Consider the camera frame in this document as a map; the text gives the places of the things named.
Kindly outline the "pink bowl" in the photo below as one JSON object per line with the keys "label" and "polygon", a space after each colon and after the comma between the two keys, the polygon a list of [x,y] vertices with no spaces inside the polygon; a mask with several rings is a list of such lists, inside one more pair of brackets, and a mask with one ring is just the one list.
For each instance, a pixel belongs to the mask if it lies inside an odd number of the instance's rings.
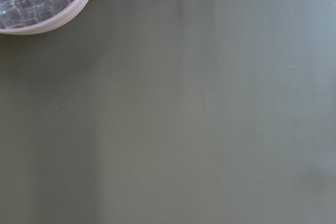
{"label": "pink bowl", "polygon": [[88,2],[89,0],[74,0],[64,10],[48,20],[22,28],[1,29],[1,34],[36,35],[55,30],[74,19],[84,9]]}

